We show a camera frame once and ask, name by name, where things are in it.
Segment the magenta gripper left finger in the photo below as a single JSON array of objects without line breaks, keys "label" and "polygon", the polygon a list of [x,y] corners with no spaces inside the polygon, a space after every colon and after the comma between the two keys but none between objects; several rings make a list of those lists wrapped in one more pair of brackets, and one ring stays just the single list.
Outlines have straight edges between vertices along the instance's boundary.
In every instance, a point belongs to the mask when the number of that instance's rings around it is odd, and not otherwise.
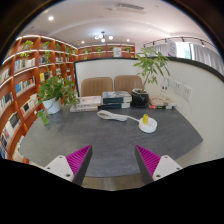
[{"label": "magenta gripper left finger", "polygon": [[54,175],[81,186],[91,157],[92,146],[88,145],[68,156],[57,156],[48,165],[46,165],[44,169]]}]

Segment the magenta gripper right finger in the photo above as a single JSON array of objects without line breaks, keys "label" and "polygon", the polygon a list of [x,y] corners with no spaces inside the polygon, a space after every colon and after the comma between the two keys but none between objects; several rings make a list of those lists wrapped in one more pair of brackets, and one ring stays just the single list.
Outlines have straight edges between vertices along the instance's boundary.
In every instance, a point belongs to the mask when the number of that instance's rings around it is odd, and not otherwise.
[{"label": "magenta gripper right finger", "polygon": [[139,145],[135,147],[135,157],[145,185],[182,169],[168,155],[159,156]]}]

